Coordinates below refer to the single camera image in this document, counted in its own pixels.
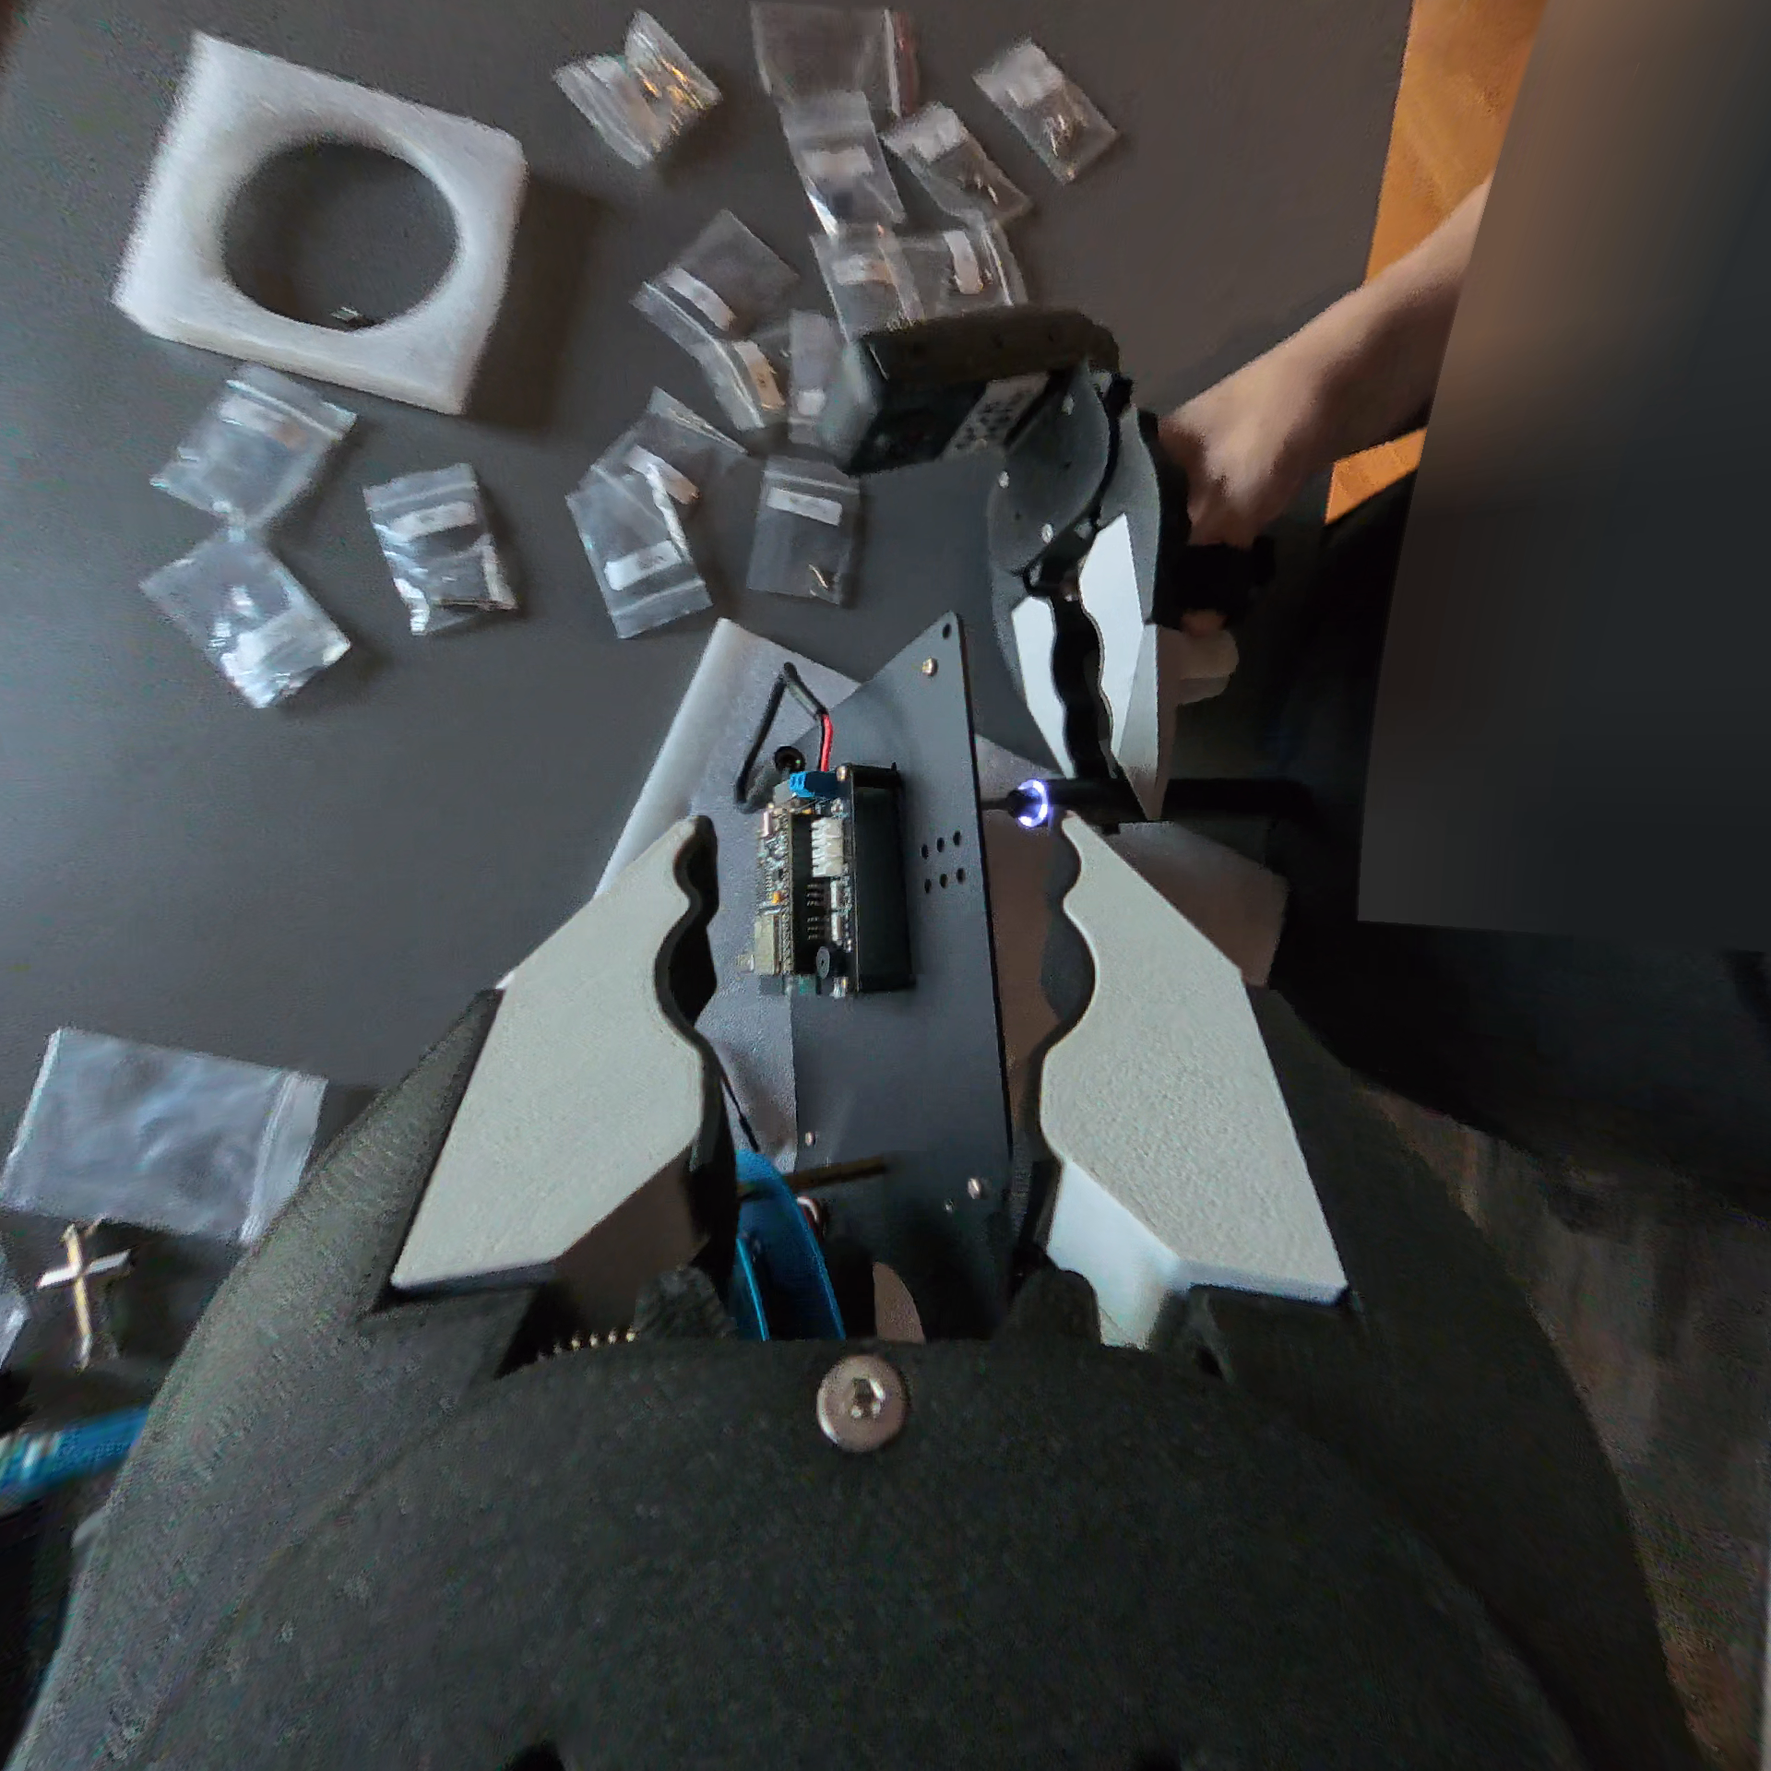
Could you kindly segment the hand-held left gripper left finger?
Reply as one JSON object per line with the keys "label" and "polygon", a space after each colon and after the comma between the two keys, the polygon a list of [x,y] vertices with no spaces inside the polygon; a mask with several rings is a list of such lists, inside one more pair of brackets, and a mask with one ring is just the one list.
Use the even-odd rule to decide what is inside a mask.
{"label": "hand-held left gripper left finger", "polygon": [[499,987],[391,1270],[400,1296],[636,1296],[729,1268],[734,1153],[697,1023],[717,989],[707,817],[671,825]]}

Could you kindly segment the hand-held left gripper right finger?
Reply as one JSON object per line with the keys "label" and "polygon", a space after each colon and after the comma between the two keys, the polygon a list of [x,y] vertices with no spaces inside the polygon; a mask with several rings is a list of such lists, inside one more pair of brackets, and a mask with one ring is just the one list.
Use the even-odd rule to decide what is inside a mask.
{"label": "hand-held left gripper right finger", "polygon": [[1337,1305],[1347,1280],[1238,969],[1080,817],[1061,837],[1092,987],[1039,1064],[1045,1254],[1092,1288],[1118,1347],[1148,1347],[1191,1290]]}

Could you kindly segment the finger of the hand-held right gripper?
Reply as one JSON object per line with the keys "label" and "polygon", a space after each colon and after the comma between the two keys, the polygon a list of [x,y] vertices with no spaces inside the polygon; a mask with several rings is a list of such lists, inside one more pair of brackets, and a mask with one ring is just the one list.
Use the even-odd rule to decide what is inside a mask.
{"label": "finger of the hand-held right gripper", "polygon": [[1096,699],[1110,762],[1148,821],[1161,819],[1173,709],[1159,667],[1167,633],[1148,622],[1128,515],[1094,539],[1078,570],[1078,608],[1096,639]]}
{"label": "finger of the hand-held right gripper", "polygon": [[1021,699],[1057,776],[1055,803],[1110,809],[1110,720],[1100,693],[1100,641],[1070,594],[1029,594],[1009,614],[1009,651]]}

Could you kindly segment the black electric screwdriver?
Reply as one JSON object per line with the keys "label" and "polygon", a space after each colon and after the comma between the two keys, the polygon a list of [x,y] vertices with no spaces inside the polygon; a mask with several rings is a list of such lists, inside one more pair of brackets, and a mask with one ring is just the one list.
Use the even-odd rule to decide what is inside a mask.
{"label": "black electric screwdriver", "polygon": [[1023,831],[1051,831],[1065,813],[1076,813],[1098,831],[1116,831],[1126,825],[1181,823],[1197,815],[1306,821],[1312,809],[1310,794],[1296,784],[1235,778],[1169,780],[1153,811],[1142,809],[1130,784],[1120,778],[1029,778],[1001,796],[980,799],[980,811],[1003,813]]}

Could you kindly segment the black metal robot chassis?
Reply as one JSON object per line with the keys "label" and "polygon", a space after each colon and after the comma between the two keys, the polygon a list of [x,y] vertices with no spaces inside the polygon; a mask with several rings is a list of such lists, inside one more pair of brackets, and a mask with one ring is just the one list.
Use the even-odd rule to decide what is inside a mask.
{"label": "black metal robot chassis", "polygon": [[760,815],[731,790],[788,655],[729,624],[713,645],[729,697],[691,801],[719,867],[701,1033],[792,1181],[873,1165],[825,1189],[831,1230],[897,1274],[926,1337],[982,1339],[1007,1294],[1009,1096],[962,620],[936,618],[851,691],[796,663],[833,715],[831,764],[897,772],[912,981],[879,995],[772,995],[750,971]]}

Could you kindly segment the person's right forearm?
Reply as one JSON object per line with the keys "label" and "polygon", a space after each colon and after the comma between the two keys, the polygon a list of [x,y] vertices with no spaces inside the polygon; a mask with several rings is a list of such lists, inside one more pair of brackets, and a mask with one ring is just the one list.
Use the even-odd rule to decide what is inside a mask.
{"label": "person's right forearm", "polygon": [[1424,426],[1490,191],[1482,181],[1405,258],[1300,331],[1308,475]]}

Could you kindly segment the dark grey desk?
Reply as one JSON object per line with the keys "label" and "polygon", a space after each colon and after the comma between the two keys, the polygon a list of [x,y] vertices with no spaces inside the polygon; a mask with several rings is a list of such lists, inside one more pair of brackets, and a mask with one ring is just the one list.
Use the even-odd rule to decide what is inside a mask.
{"label": "dark grey desk", "polygon": [[[646,5],[719,86],[659,167],[553,72],[636,5],[25,5],[3,64],[3,1143],[53,1031],[371,1088],[594,888],[711,620],[616,639],[564,499],[651,388],[630,305],[719,210],[817,284],[748,5]],[[1367,268],[1410,5],[902,5],[920,88],[1031,195],[1031,299],[1187,400]],[[193,35],[491,125],[525,157],[466,418],[375,398],[276,554],[345,633],[248,709],[140,594],[209,523],[149,485],[230,361],[112,307]],[[365,491],[472,469],[515,602],[426,635]]]}

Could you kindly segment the person's right hand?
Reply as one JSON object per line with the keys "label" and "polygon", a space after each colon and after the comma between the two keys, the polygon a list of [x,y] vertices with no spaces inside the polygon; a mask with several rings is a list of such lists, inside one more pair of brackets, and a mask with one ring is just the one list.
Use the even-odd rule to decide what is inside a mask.
{"label": "person's right hand", "polygon": [[1157,440],[1185,483],[1191,546],[1250,548],[1335,462],[1321,375],[1278,357],[1233,373],[1161,416]]}

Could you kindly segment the black battery holder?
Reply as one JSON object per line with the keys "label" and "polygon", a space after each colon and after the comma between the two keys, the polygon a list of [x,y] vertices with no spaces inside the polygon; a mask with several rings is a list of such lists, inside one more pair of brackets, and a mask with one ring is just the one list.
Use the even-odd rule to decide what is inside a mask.
{"label": "black battery holder", "polygon": [[847,983],[853,995],[912,985],[904,888],[902,782],[895,768],[851,764],[847,794]]}

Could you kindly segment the green circuit board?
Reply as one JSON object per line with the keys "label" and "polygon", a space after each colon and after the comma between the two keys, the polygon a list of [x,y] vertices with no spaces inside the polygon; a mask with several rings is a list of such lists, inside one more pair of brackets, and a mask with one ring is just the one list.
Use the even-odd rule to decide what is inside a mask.
{"label": "green circuit board", "polygon": [[853,890],[841,799],[778,798],[758,817],[746,968],[768,997],[851,997]]}

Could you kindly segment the white foam sheet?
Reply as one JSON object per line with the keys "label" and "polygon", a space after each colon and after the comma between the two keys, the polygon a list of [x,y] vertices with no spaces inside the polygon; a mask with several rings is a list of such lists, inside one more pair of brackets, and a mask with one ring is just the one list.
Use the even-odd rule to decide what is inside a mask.
{"label": "white foam sheet", "polygon": [[[762,1155],[780,1169],[808,1169],[831,1163],[833,1145],[812,1132],[798,1106],[788,1009],[782,999],[760,995],[738,964],[748,928],[740,910],[740,900],[748,898],[748,863],[742,859],[748,843],[731,784],[782,663],[792,663],[829,707],[855,689],[853,681],[806,655],[719,620],[608,857],[600,890],[681,819],[703,815],[715,827],[719,912],[709,946],[719,987],[697,1027],[717,1051]],[[1051,847],[1045,833],[1021,831],[999,811],[982,817],[982,831],[1005,1080],[1015,1110],[1029,1052],[1055,1027],[1041,989]],[[1108,837],[1108,847],[1233,964],[1246,985],[1268,983],[1286,914],[1286,886],[1276,875],[1185,827],[1120,829]]]}

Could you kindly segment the large clear plastic bag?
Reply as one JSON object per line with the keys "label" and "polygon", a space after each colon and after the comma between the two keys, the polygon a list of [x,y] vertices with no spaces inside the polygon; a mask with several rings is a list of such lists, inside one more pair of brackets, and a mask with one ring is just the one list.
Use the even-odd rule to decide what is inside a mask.
{"label": "large clear plastic bag", "polygon": [[296,1193],[325,1096],[292,1070],[55,1031],[1,1205],[250,1246]]}

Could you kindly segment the metal cross wrench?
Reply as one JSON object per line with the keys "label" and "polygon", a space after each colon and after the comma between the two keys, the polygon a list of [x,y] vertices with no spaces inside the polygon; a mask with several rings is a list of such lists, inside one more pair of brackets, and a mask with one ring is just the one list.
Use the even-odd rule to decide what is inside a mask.
{"label": "metal cross wrench", "polygon": [[33,1286],[35,1300],[60,1302],[72,1317],[72,1371],[90,1371],[94,1363],[114,1357],[108,1288],[130,1270],[130,1252],[94,1252],[94,1236],[104,1228],[94,1222],[66,1222],[58,1232],[60,1256]]}

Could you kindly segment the pile of small screw bags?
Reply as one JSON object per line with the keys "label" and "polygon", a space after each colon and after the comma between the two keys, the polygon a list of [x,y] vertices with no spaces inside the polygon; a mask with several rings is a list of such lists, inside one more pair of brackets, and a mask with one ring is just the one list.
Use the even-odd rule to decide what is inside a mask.
{"label": "pile of small screw bags", "polygon": [[[628,159],[640,167],[719,104],[719,92],[703,80],[703,70],[647,13],[634,13],[622,56],[562,66],[555,84],[610,145],[622,153],[632,149]],[[782,122],[798,129],[796,135],[788,131],[794,167],[804,175],[812,207],[829,224],[823,236],[812,240],[829,299],[839,309],[839,351],[829,363],[819,404],[808,410],[808,420],[819,426],[843,347],[861,335],[1023,305],[1011,301],[1019,292],[1017,272],[993,226],[966,224],[962,230],[914,240],[891,230],[869,232],[857,224],[863,220],[859,216],[855,226],[835,226],[841,218],[825,203],[837,195],[831,181],[837,181],[835,163],[841,155],[835,149],[855,149],[851,195],[873,191],[867,181],[877,175],[873,195],[897,201],[879,161],[869,100],[859,90],[804,98],[788,106]],[[319,147],[375,151],[304,145],[276,155],[250,181],[280,157]],[[936,270],[946,272],[940,288],[940,299],[950,297],[946,307],[922,301],[912,264],[916,248],[928,248],[940,258]],[[667,266],[636,290],[634,309],[703,371],[709,390],[734,426],[746,434],[762,434],[800,418],[798,384],[788,388],[764,351],[770,331],[780,331],[792,319],[786,309],[794,284],[792,268],[762,238],[729,210],[719,210]],[[383,321],[387,319],[367,321],[355,331]],[[151,485],[207,513],[223,527],[226,545],[260,548],[256,543],[248,545],[248,539],[272,527],[286,507],[304,497],[351,424],[349,412],[313,396],[309,388],[290,380],[286,371],[244,363]],[[642,635],[709,608],[683,529],[683,515],[701,499],[701,479],[695,477],[701,471],[675,467],[663,446],[640,442],[638,430],[642,426],[632,428],[610,460],[592,465],[566,499],[618,637]],[[748,588],[839,608],[855,552],[851,533],[857,477],[841,471],[835,460],[776,456],[764,467]],[[363,497],[416,635],[515,608],[472,469],[406,475],[402,481],[369,487]]]}

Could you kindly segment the white foam square with hole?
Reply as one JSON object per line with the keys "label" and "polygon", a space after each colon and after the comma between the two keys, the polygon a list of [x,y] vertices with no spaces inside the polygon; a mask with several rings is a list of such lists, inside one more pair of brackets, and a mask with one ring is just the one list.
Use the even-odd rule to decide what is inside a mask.
{"label": "white foam square with hole", "polygon": [[[381,151],[448,207],[450,266],[404,313],[331,331],[272,315],[234,284],[232,203],[262,165],[304,145]],[[159,341],[460,416],[507,286],[525,181],[519,143],[495,127],[197,33],[112,301]]]}

